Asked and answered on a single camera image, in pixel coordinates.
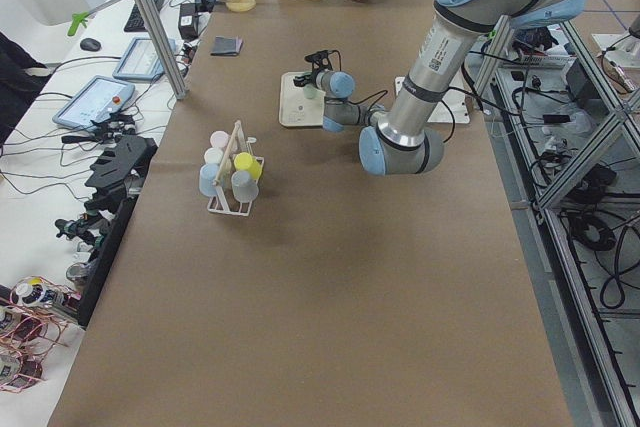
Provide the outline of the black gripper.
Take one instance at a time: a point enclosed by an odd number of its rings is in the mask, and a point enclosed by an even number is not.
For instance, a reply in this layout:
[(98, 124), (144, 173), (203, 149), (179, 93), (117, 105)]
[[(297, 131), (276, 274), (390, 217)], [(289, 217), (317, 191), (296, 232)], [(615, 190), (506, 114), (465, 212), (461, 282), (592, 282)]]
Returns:
[(305, 75), (297, 75), (293, 78), (294, 85), (296, 87), (311, 87), (317, 90), (321, 90), (321, 74), (322, 70), (318, 69), (318, 64), (316, 62), (310, 62), (307, 66), (307, 71)]

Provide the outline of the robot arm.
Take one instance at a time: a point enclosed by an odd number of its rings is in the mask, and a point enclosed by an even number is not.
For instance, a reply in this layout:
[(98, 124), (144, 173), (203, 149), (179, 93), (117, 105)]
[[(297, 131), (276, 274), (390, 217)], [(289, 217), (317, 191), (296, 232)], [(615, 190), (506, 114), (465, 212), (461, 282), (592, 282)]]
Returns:
[(390, 110), (351, 102), (353, 78), (334, 70), (324, 51), (307, 56), (312, 69), (295, 77), (294, 84), (324, 92), (324, 129), (339, 132), (347, 125), (362, 126), (359, 157), (368, 173), (420, 174), (434, 169), (443, 157), (442, 137), (426, 122), (477, 38), (490, 32), (503, 16), (509, 17), (515, 29), (544, 27), (576, 17), (585, 3), (586, 0), (434, 0), (433, 25)]

